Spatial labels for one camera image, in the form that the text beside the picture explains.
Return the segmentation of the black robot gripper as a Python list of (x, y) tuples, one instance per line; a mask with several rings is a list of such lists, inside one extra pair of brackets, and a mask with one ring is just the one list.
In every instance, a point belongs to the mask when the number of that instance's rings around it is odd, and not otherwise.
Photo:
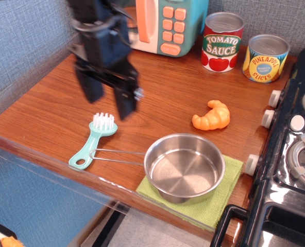
[(115, 1), (69, 1), (72, 27), (81, 44), (71, 46), (76, 55), (76, 75), (89, 103), (103, 94), (103, 84), (114, 89), (118, 114), (124, 120), (137, 110), (143, 97), (136, 69), (128, 62), (131, 43), (127, 19), (130, 15)]

